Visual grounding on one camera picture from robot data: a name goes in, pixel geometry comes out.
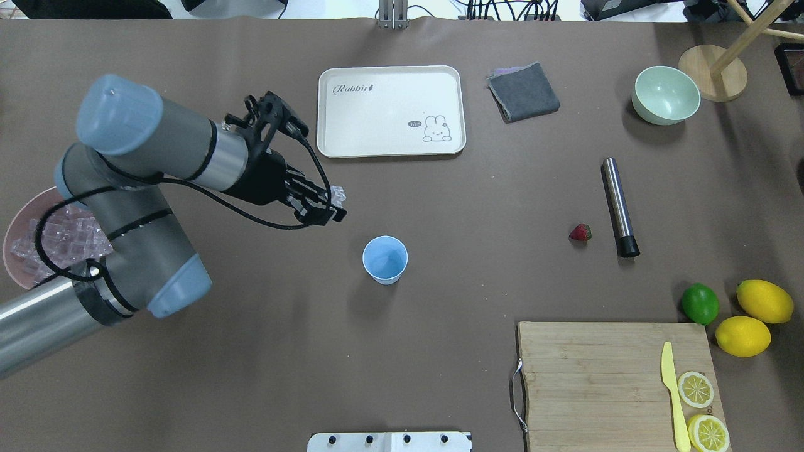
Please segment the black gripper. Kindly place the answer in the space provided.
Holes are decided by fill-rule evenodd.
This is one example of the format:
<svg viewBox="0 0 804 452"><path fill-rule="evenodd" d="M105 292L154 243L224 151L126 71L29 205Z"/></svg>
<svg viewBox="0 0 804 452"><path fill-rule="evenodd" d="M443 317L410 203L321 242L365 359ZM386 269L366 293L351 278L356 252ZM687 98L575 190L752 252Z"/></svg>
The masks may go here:
<svg viewBox="0 0 804 452"><path fill-rule="evenodd" d="M247 146L245 170L232 188L224 194L256 205L274 201L291 205L291 200L307 198L326 203L330 195L309 180L304 172L288 165L284 157L270 148L276 132L304 143L309 127L296 115L279 95L269 91L256 100L252 95L244 99L247 114L236 117L227 114L224 124L243 137ZM302 204L295 208L294 217L302 224L324 226L331 220L342 222L347 211L336 205Z"/></svg>

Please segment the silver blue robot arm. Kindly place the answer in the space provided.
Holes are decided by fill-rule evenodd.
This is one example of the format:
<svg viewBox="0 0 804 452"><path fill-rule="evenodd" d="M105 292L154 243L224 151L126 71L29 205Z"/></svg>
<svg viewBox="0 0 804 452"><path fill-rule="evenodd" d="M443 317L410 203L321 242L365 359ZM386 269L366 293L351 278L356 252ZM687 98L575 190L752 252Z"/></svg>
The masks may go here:
<svg viewBox="0 0 804 452"><path fill-rule="evenodd" d="M2 377L138 311L164 318L209 292L209 273L161 184L193 189L279 230L344 219L308 126L273 92L248 95L244 105L243 116L218 124L120 75L92 84L78 140L54 170L63 200L34 233L53 275L2 305ZM113 250L63 267L46 254L44 226L73 203L92 212Z"/></svg>

